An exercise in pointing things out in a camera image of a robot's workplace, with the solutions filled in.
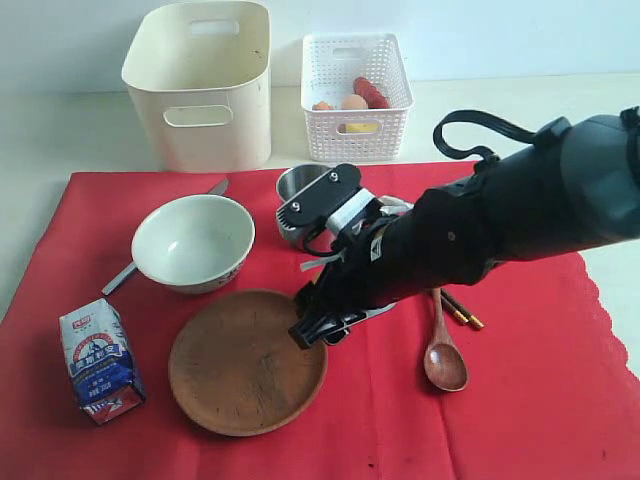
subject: white plastic bin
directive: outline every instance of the white plastic bin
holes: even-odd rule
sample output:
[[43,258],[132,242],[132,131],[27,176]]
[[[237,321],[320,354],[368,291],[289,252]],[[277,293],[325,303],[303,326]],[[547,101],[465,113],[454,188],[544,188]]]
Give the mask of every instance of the white plastic bin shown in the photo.
[[[389,109],[323,110],[340,106],[365,77],[388,98]],[[311,158],[325,162],[390,160],[400,151],[413,95],[393,34],[307,35],[303,41],[301,104]],[[346,133],[342,125],[373,124],[374,131]]]
[[162,167],[222,172],[271,155],[270,17],[245,1],[167,5],[142,21],[122,67]]

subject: red tablecloth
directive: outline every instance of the red tablecloth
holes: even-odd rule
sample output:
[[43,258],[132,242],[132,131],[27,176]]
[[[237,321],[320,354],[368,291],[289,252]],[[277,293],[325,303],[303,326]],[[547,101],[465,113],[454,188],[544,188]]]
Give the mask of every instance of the red tablecloth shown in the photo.
[[[469,164],[363,168],[376,194],[415,200]],[[438,394],[421,362],[432,325],[424,297],[404,300],[330,349],[320,394],[300,417],[253,438],[192,424],[167,380],[172,342],[216,296],[253,287],[293,294],[314,272],[278,236],[279,172],[230,175],[257,242],[237,280],[183,296],[136,275],[110,297],[123,317],[148,402],[104,427],[74,405],[58,317],[95,300],[130,261],[142,218],[221,175],[77,174],[0,326],[3,478],[630,479],[640,478],[640,388],[577,254],[496,270],[451,291],[487,327],[451,322],[466,390]]]

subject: white table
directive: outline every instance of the white table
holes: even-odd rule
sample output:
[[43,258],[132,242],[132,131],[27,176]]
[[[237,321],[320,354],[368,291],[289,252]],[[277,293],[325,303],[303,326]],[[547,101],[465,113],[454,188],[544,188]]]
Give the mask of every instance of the white table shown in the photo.
[[[433,146],[433,127],[459,108],[486,110],[529,130],[566,116],[572,123],[618,114],[640,103],[640,74],[581,75],[413,85],[402,152],[396,163],[447,160]],[[272,92],[273,155],[265,168],[308,161],[298,88]],[[0,97],[0,316],[4,316],[38,239],[74,171],[156,170],[126,93]],[[447,140],[479,142],[500,155],[522,145],[480,127],[453,126]],[[629,368],[640,376],[640,320],[636,317],[640,241],[583,253],[613,332],[626,345]]]

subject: white ceramic bowl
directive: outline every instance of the white ceramic bowl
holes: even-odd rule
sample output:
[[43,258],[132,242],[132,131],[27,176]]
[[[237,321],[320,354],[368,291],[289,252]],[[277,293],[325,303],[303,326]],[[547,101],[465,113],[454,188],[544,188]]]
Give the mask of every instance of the white ceramic bowl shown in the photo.
[[238,202],[191,195],[145,218],[131,243],[143,275],[182,293],[205,293],[231,281],[251,251],[255,224]]

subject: round wooden plate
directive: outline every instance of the round wooden plate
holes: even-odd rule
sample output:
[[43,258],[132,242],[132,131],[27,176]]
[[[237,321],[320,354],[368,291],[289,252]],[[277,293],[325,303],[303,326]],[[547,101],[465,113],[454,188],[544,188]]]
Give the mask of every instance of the round wooden plate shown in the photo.
[[204,428],[231,436],[275,430],[314,399],[327,371],[327,348],[301,350],[288,328],[293,301],[265,290],[217,299],[178,334],[169,382],[184,412]]

